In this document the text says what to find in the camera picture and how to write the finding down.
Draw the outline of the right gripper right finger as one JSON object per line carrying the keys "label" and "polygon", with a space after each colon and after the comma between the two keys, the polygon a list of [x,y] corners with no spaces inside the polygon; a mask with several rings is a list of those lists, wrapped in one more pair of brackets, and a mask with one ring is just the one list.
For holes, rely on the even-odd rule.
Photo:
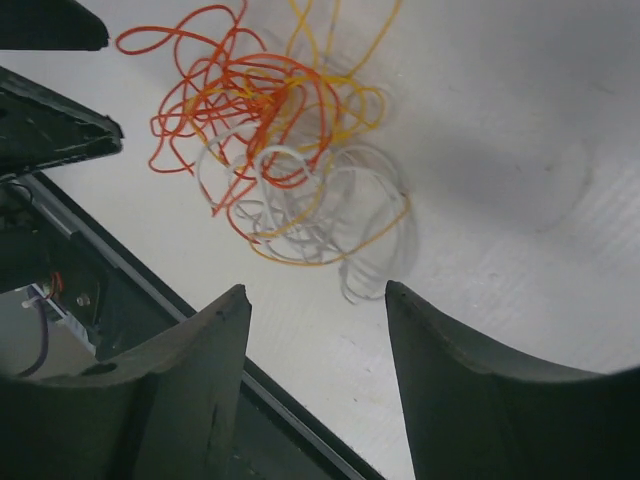
{"label": "right gripper right finger", "polygon": [[639,372],[546,361],[386,286],[394,365],[419,479],[635,479]]}

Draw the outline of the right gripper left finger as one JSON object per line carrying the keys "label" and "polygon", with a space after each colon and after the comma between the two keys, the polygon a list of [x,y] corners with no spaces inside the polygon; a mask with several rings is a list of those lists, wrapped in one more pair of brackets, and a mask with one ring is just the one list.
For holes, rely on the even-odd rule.
{"label": "right gripper left finger", "polygon": [[221,479],[251,320],[236,285],[76,375],[1,381],[5,479]]}

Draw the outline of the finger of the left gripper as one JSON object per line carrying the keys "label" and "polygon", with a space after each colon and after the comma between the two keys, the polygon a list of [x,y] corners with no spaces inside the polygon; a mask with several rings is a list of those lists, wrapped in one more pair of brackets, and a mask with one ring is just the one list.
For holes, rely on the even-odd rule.
{"label": "finger of the left gripper", "polygon": [[1,1],[2,50],[98,51],[108,43],[104,22],[78,1]]}
{"label": "finger of the left gripper", "polygon": [[122,151],[120,126],[6,68],[1,69],[1,173],[28,175]]}

